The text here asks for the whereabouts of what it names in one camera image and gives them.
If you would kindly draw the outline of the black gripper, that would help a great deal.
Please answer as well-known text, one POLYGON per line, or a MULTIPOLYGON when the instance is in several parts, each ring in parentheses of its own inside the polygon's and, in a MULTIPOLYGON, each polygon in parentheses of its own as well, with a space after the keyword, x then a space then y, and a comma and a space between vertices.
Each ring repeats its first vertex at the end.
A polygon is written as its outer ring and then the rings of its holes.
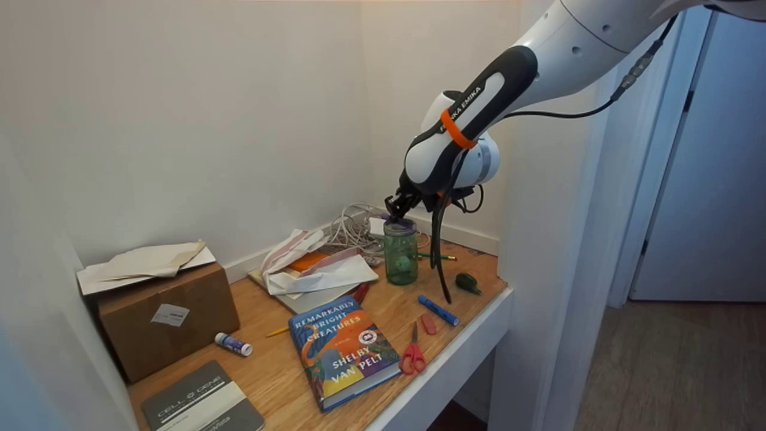
POLYGON ((386 199, 388 212, 400 212, 402 218, 420 204, 434 209, 434 196, 424 193, 410 176, 402 176, 397 190, 386 199))

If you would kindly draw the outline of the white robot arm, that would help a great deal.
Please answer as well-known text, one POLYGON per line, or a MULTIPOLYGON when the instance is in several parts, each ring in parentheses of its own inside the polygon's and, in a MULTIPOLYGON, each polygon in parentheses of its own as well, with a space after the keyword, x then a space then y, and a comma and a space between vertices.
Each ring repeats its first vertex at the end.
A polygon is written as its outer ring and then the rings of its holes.
POLYGON ((578 94, 662 24, 696 5, 766 20, 766 0, 553 0, 468 88, 444 91, 432 103, 386 209, 402 218, 418 204, 434 211, 446 199, 470 193, 498 169, 498 149, 485 138, 489 127, 525 105, 578 94))

